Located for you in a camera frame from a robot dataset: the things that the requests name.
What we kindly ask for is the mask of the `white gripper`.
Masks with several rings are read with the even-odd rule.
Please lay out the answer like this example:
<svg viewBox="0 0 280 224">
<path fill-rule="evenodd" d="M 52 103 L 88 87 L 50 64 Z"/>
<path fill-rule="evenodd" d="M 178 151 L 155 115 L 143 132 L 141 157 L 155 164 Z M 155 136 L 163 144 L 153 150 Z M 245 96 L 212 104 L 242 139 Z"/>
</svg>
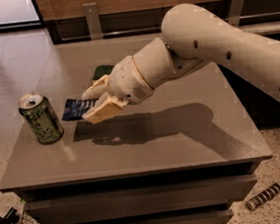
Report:
<svg viewBox="0 0 280 224">
<path fill-rule="evenodd" d="M 109 88 L 114 96 L 106 93 Z M 82 100 L 98 99 L 82 118 L 88 123 L 100 123 L 118 116 L 128 104 L 139 105 L 153 93 L 154 89 L 146 83 L 134 57 L 127 55 L 113 67 L 109 76 L 102 76 L 82 94 Z"/>
</svg>

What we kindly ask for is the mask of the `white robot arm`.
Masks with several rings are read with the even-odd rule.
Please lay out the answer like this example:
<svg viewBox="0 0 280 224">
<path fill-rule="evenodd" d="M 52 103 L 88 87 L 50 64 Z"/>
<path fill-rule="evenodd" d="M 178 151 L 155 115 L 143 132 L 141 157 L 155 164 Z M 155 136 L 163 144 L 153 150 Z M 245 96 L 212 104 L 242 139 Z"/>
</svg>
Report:
<svg viewBox="0 0 280 224">
<path fill-rule="evenodd" d="M 82 98 L 95 99 L 83 119 L 99 123 L 125 106 L 147 100 L 163 83 L 199 70 L 210 61 L 223 65 L 280 102 L 280 41 L 235 28 L 198 5 L 179 4 L 162 20 L 157 37 L 128 55 Z"/>
</svg>

